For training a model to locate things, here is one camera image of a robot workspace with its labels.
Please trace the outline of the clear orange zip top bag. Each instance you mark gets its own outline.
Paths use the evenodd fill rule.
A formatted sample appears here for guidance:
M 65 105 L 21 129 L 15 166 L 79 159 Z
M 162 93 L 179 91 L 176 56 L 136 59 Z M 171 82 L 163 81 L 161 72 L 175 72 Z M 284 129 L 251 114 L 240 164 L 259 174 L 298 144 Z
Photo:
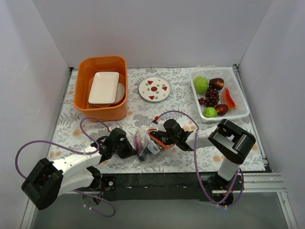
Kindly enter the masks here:
M 163 127 L 148 128 L 144 136 L 144 155 L 157 155 L 162 151 L 175 146 L 166 130 Z

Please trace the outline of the fake green lime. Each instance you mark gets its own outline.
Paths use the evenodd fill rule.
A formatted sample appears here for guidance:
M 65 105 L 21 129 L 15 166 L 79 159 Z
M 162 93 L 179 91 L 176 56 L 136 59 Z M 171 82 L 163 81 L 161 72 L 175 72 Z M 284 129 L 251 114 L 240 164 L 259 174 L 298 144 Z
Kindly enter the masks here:
M 214 118 L 217 117 L 218 112 L 213 107 L 207 107 L 203 111 L 203 116 L 206 118 Z

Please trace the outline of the fake red grape bunch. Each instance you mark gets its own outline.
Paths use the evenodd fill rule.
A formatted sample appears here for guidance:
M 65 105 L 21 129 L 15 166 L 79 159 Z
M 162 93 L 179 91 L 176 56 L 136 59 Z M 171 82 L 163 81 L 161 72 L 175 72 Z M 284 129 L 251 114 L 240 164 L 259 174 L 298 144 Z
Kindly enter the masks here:
M 219 92 L 212 86 L 209 86 L 205 98 L 198 99 L 198 102 L 200 105 L 205 105 L 206 107 L 215 107 L 218 105 L 219 100 Z

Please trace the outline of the fake purple plum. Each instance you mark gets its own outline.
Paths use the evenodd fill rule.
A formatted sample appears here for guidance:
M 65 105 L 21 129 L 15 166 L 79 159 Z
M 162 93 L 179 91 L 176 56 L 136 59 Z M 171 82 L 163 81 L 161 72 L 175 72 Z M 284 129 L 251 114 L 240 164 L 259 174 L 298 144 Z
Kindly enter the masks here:
M 228 108 L 228 106 L 225 105 L 225 104 L 218 104 L 218 105 L 215 107 L 215 110 L 217 111 L 217 114 L 218 114 L 219 116 L 223 116 L 223 115 L 225 115 L 225 114 L 228 112 L 229 108 Z

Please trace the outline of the fake green cabbage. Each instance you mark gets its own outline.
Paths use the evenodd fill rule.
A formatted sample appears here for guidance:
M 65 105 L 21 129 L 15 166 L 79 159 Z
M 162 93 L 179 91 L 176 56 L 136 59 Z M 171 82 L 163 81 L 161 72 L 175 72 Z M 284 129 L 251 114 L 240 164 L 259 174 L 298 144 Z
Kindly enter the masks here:
M 199 94 L 203 94 L 209 87 L 209 81 L 203 76 L 198 76 L 193 80 L 195 91 Z

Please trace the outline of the fake watermelon slice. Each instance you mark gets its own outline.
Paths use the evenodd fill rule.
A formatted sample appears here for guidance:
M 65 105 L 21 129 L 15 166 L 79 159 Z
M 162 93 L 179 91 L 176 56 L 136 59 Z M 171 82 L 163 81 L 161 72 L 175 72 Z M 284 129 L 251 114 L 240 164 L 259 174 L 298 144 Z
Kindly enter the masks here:
M 237 108 L 235 102 L 233 101 L 228 87 L 225 87 L 223 92 L 222 92 L 222 102 L 223 104 L 228 106 L 229 110 L 234 110 Z

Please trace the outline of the fake dark red plum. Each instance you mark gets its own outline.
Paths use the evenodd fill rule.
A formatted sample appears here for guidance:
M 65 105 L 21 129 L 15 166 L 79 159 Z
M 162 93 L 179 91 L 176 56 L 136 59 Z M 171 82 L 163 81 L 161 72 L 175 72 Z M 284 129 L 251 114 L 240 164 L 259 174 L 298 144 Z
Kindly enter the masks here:
M 217 91 L 220 91 L 224 87 L 224 80 L 222 78 L 213 78 L 209 81 L 209 85 Z

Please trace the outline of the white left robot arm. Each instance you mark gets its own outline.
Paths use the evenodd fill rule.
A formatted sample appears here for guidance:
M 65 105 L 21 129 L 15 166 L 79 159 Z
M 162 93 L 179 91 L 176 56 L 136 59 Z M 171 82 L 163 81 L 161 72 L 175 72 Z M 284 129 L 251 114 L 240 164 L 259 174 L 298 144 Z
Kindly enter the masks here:
M 43 210 L 57 197 L 79 188 L 92 191 L 107 187 L 96 165 L 118 155 L 125 159 L 136 155 L 126 132 L 113 129 L 108 136 L 95 140 L 85 150 L 53 161 L 41 159 L 23 182 L 21 189 L 36 206 Z

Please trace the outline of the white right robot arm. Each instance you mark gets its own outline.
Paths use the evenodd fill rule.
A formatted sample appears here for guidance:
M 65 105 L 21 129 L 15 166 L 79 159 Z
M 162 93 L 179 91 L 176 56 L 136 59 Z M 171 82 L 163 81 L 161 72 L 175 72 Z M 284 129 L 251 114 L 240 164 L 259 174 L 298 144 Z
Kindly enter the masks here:
M 223 119 L 218 125 L 205 130 L 185 131 L 174 119 L 159 123 L 145 135 L 146 151 L 156 155 L 177 146 L 182 151 L 215 146 L 224 160 L 217 171 L 216 185 L 228 189 L 233 184 L 233 176 L 243 164 L 256 143 L 255 137 L 233 122 Z

